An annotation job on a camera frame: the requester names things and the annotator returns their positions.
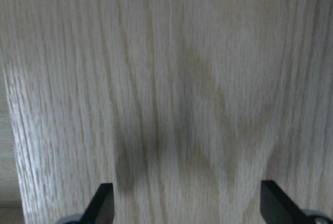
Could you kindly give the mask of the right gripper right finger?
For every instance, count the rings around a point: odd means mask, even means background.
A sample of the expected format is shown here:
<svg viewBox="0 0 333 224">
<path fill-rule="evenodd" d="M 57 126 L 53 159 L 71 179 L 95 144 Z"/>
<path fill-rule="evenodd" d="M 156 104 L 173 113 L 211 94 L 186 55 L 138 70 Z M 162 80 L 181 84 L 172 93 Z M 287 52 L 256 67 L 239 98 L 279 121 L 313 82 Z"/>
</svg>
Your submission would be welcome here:
<svg viewBox="0 0 333 224">
<path fill-rule="evenodd" d="M 273 180 L 262 180 L 260 213 L 265 223 L 307 223 L 305 213 Z"/>
</svg>

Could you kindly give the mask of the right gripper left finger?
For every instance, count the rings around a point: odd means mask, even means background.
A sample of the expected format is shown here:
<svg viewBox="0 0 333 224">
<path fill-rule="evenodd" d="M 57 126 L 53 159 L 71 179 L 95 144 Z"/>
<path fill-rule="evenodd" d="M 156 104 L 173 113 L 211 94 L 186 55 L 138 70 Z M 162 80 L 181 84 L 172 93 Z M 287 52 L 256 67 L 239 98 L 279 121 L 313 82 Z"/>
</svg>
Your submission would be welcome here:
<svg viewBox="0 0 333 224">
<path fill-rule="evenodd" d="M 102 183 L 78 223 L 113 223 L 115 217 L 112 183 Z"/>
</svg>

